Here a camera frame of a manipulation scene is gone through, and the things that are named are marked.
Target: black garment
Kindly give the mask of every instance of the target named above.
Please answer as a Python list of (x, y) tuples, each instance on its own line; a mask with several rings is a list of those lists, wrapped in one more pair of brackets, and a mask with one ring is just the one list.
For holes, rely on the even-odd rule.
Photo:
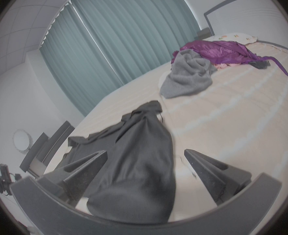
[(168, 221), (176, 183), (171, 135), (156, 116), (161, 112), (159, 102), (151, 101), (87, 139), (69, 138), (74, 148), (62, 165), (99, 150), (108, 153), (84, 194), (91, 214), (127, 223)]
[(268, 66), (270, 66), (269, 61), (252, 61), (252, 62), (249, 62), (248, 64), (259, 70), (266, 69)]

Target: mattress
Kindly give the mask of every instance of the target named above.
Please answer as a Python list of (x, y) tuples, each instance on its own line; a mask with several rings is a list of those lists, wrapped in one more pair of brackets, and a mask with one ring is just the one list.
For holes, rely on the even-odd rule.
[[(288, 50), (259, 42), (247, 48), (259, 56), (277, 58), (288, 71)], [(288, 77), (270, 63), (265, 70), (250, 65), (218, 70), (207, 90), (173, 99), (159, 95), (159, 78), (171, 69), (170, 63), (164, 64), (105, 97), (71, 135), (88, 137), (119, 122), (122, 115), (141, 104), (158, 100), (163, 123), (173, 138), (175, 158), (177, 189), (169, 221), (216, 207), (184, 157), (185, 149), (193, 149), (251, 172), (252, 180), (265, 172), (282, 182), (262, 225), (288, 195)], [(46, 173), (54, 170), (70, 149), (65, 141)]]

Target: curtain pleat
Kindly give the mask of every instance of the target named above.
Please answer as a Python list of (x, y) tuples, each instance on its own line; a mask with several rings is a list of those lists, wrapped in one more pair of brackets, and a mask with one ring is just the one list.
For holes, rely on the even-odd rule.
[(184, 0), (71, 2), (40, 50), (85, 116), (112, 91), (169, 62), (200, 30)]

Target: purple garment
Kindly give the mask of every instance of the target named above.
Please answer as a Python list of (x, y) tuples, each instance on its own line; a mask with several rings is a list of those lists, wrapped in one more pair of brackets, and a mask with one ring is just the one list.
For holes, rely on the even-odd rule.
[[(180, 51), (185, 49), (192, 49), (213, 64), (247, 64), (251, 61), (266, 61), (270, 59), (288, 76), (288, 72), (276, 58), (257, 56), (248, 50), (245, 45), (237, 42), (195, 40), (184, 45), (180, 48)], [(175, 51), (173, 53), (174, 58), (171, 60), (171, 63), (174, 62), (178, 52)]]

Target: gray headboard trim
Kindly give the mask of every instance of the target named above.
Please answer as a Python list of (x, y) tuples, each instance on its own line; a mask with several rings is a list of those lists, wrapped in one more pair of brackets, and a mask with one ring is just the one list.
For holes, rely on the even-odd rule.
[(283, 48), (283, 49), (287, 49), (287, 47), (283, 46), (283, 45), (278, 45), (278, 44), (275, 44), (275, 43), (271, 43), (271, 42), (267, 42), (267, 41), (260, 41), (258, 40), (259, 43), (264, 43), (264, 44), (270, 44), (270, 45), (274, 45), (274, 46), (277, 46), (277, 47), (280, 47), (280, 48)]
[(213, 36), (215, 35), (215, 33), (213, 32), (212, 26), (211, 26), (211, 24), (210, 24), (210, 22), (209, 22), (209, 20), (208, 20), (208, 17), (207, 17), (208, 14), (210, 14), (210, 13), (212, 13), (213, 11), (221, 8), (222, 6), (225, 6), (225, 5), (227, 5), (227, 4), (229, 4), (229, 3), (232, 3), (232, 2), (234, 2), (234, 1), (236, 1), (236, 0), (225, 0), (225, 1), (221, 2), (220, 4), (216, 5), (215, 7), (211, 8), (209, 11), (207, 11), (207, 12), (204, 13), (204, 17), (205, 17), (205, 19), (206, 19), (206, 21), (207, 21), (207, 23), (208, 23), (210, 32), (211, 32), (211, 34), (212, 34)]

